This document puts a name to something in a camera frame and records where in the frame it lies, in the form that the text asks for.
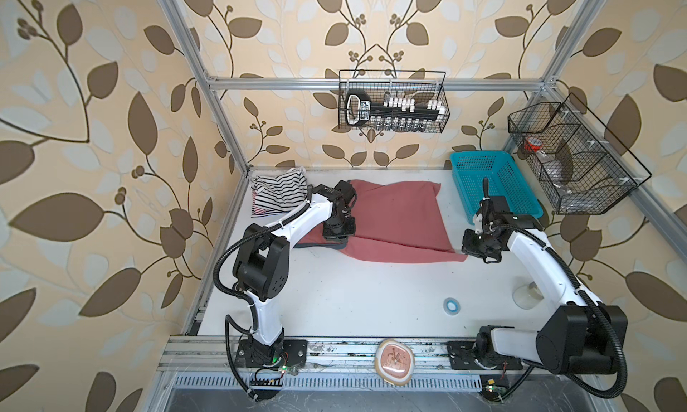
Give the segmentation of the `maroon tank top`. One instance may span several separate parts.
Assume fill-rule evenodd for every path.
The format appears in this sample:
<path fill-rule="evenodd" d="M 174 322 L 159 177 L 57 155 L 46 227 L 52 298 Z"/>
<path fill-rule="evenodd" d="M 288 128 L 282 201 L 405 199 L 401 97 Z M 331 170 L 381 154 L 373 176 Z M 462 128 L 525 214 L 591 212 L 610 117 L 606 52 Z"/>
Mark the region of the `maroon tank top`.
<path fill-rule="evenodd" d="M 438 206 L 440 184 L 402 181 L 379 185 L 351 181 L 357 200 L 352 208 L 356 233 L 347 243 L 325 241 L 318 225 L 296 246 L 330 247 L 353 259 L 372 263 L 461 263 L 467 256 L 454 250 Z"/>

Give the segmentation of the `black white striped tank top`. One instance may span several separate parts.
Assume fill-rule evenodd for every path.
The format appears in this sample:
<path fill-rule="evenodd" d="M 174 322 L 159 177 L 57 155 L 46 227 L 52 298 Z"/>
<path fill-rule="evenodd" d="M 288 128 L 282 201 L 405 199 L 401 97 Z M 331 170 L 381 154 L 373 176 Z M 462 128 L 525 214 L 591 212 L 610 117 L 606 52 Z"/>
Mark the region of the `black white striped tank top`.
<path fill-rule="evenodd" d="M 252 174 L 252 218 L 289 213 L 308 197 L 304 168 L 291 168 L 276 175 Z"/>

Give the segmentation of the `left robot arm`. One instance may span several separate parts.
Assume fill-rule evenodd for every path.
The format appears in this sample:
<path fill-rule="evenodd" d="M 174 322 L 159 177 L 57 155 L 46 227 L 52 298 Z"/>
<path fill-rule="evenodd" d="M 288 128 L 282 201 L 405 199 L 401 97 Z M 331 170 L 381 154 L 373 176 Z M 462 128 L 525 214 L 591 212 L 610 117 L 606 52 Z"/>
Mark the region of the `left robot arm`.
<path fill-rule="evenodd" d="M 274 397 L 295 358 L 286 345 L 286 329 L 277 310 L 277 295 L 286 286 L 291 251 L 313 229 L 320 228 L 330 243 L 346 246 L 355 234 L 352 215 L 357 201 L 354 185 L 341 180 L 330 186 L 309 186 L 304 201 L 282 218 L 267 225 L 252 224 L 243 237 L 216 261 L 212 281 L 216 290 L 244 301 L 250 311 L 245 328 L 225 315 L 225 352 L 230 371 L 249 399 Z"/>

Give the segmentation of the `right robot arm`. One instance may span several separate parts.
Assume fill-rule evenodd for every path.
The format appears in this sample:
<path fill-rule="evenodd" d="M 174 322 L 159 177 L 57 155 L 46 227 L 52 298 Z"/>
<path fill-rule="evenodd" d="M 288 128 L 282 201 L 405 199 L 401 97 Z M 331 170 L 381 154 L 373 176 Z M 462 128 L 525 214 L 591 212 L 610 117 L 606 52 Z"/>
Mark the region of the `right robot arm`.
<path fill-rule="evenodd" d="M 628 382 L 625 313 L 588 289 L 539 222 L 514 214 L 502 195 L 490 193 L 488 179 L 482 181 L 482 192 L 474 227 L 463 234 L 463 253 L 483 263 L 499 263 L 505 252 L 513 254 L 549 303 L 551 315 L 538 330 L 481 327 L 472 347 L 475 363 L 496 367 L 517 358 L 527 363 L 526 374 L 540 368 L 567 377 L 599 399 L 619 397 Z"/>

